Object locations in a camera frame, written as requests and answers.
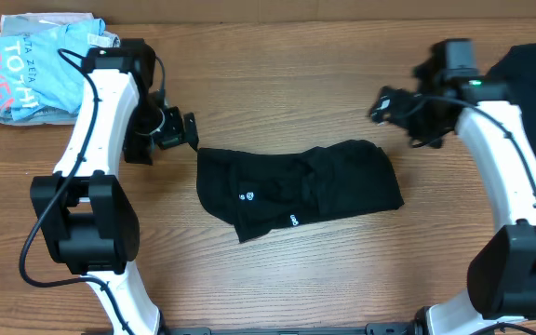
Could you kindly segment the black t-shirt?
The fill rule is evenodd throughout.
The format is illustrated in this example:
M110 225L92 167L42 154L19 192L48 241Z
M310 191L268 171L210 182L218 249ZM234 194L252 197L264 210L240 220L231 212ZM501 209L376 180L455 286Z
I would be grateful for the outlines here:
M240 242L404 204L388 156L365 140L298 154L201 148L196 189L203 208L233 225Z

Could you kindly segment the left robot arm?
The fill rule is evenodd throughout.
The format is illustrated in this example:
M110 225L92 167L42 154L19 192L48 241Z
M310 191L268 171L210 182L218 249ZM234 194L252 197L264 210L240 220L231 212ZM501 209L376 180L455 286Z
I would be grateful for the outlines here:
M93 47L84 56L64 48L58 54L83 76L83 101L53 173L31 184L37 221L20 252L20 276L33 287L44 285L26 269L30 246L41 234L51 259L72 273L49 287L88 284L113 334L166 334L165 318L135 262L140 224L118 170L122 161L151 165L154 147L197 148L194 115L169 106L163 90L151 92L154 67L162 61L142 39Z

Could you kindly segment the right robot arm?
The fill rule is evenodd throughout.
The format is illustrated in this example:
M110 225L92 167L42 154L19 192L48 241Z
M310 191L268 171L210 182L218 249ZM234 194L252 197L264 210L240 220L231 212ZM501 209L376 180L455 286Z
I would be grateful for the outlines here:
M419 310L409 322L371 323L369 334L492 334L536 320L536 157L522 112L499 78L477 69L473 44L434 44L413 74L413 91L385 86L368 114L408 132L414 148L456 134L481 175L494 236L470 262L465 289Z

